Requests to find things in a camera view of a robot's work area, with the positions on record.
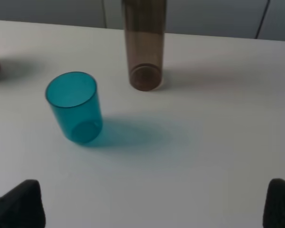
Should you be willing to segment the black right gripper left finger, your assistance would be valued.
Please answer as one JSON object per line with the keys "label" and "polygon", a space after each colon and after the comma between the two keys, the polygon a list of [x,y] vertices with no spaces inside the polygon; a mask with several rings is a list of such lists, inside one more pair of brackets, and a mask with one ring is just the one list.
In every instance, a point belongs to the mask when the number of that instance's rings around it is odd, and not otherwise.
{"label": "black right gripper left finger", "polygon": [[0,197],[0,228],[44,228],[40,183],[25,180]]}

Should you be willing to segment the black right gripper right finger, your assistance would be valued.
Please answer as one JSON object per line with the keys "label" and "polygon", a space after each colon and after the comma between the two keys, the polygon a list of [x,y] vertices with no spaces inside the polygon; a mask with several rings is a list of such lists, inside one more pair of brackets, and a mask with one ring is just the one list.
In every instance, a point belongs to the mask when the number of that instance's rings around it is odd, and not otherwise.
{"label": "black right gripper right finger", "polygon": [[264,228],[285,228],[285,180],[270,181],[263,213]]}

